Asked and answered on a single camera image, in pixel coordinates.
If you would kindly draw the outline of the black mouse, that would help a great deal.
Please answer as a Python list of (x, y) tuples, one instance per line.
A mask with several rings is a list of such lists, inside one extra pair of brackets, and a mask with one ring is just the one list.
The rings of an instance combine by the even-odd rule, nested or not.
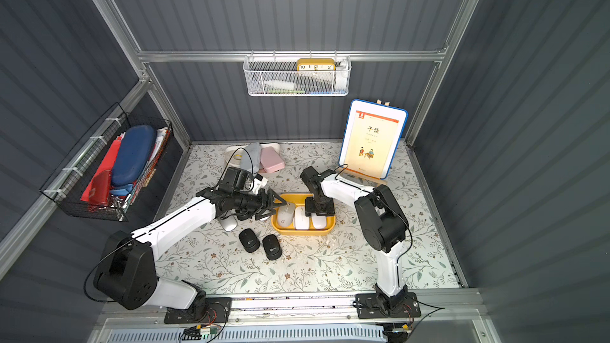
[(248, 253), (256, 252), (261, 246), (257, 234), (250, 228), (241, 231), (238, 238), (242, 247)]
[(278, 260), (283, 254), (281, 244), (275, 234), (267, 235), (263, 238), (263, 248), (268, 260)]

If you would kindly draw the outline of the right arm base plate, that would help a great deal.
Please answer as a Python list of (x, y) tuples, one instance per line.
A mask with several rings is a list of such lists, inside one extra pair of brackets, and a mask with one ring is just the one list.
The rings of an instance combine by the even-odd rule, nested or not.
[(417, 319), (422, 316), (419, 300), (413, 292), (390, 299), (379, 294), (360, 293), (352, 302), (359, 319)]

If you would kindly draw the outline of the white mouse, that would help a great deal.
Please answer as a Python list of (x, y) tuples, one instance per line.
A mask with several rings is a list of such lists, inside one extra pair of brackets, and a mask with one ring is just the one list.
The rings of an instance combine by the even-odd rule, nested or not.
[(293, 225), (295, 230), (310, 230), (310, 218), (306, 216), (304, 206), (297, 206), (295, 208)]
[(312, 215), (311, 225), (315, 230), (325, 230), (327, 228), (327, 217), (322, 215)]

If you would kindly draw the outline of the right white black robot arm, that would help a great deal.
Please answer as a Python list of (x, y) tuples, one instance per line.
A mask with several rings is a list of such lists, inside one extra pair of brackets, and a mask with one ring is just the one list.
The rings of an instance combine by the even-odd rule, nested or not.
[(411, 240), (408, 219), (390, 188), (357, 184), (336, 171), (319, 172), (311, 166), (302, 171), (300, 179), (311, 193), (305, 203), (306, 216), (333, 216), (336, 201), (352, 208), (362, 235), (376, 251), (376, 292), (384, 299), (403, 295), (406, 284), (400, 259), (408, 252)]

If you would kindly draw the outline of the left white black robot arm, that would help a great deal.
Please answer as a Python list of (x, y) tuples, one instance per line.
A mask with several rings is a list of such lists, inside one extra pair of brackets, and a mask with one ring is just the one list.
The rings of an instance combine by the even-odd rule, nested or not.
[(227, 168), (213, 187), (197, 192), (184, 206), (131, 233), (111, 235), (86, 284), (132, 311), (142, 306), (189, 310), (204, 304), (205, 292), (193, 284), (164, 278), (157, 261), (189, 233), (234, 214), (239, 220), (272, 216), (286, 201), (266, 187), (266, 179), (241, 168)]

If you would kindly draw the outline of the grey mouse row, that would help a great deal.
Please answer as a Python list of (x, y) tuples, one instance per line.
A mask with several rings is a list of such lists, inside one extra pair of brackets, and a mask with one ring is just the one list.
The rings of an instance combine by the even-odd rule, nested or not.
[(287, 229), (292, 225), (295, 215), (295, 203), (288, 202), (285, 206), (278, 209), (276, 220), (277, 224), (282, 229)]

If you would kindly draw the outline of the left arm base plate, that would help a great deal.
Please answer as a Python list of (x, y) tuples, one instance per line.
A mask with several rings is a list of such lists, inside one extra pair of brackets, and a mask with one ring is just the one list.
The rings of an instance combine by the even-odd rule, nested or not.
[(230, 316), (232, 298), (212, 297), (196, 299), (186, 310), (168, 308), (164, 318), (166, 325), (224, 324)]

